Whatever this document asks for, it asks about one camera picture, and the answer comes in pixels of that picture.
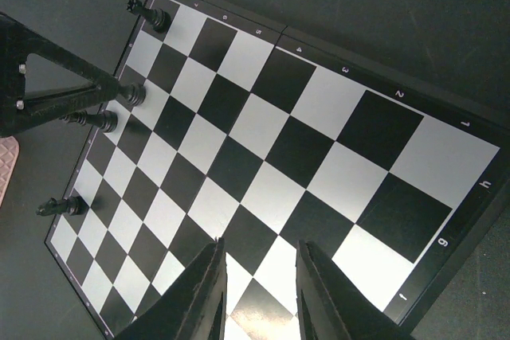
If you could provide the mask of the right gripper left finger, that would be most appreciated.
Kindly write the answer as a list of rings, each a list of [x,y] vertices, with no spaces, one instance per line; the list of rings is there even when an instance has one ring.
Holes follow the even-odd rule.
[[[207,244],[162,297],[117,339],[223,339],[226,325],[225,240]]]

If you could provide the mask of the black rook chess piece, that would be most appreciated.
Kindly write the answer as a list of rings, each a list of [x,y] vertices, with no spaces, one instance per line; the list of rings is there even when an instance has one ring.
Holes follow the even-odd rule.
[[[149,9],[140,0],[128,0],[127,11],[141,16],[156,33],[165,33],[171,26],[171,16],[168,12],[156,8]]]

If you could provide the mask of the black knight chess piece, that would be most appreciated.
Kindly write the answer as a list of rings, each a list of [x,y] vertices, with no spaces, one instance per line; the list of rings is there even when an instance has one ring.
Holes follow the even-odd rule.
[[[88,205],[82,197],[70,196],[60,200],[51,197],[47,202],[38,206],[36,214],[41,217],[62,214],[76,216],[87,212]]]

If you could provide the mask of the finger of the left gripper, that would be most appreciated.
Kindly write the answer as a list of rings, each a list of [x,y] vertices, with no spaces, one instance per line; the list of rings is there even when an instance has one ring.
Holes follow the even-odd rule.
[[[94,64],[1,14],[1,136],[9,137],[120,94]]]

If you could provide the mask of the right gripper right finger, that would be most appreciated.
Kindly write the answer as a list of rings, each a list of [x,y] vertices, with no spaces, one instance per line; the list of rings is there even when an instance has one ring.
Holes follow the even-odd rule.
[[[296,295],[302,339],[411,339],[370,303],[314,242],[299,240]]]

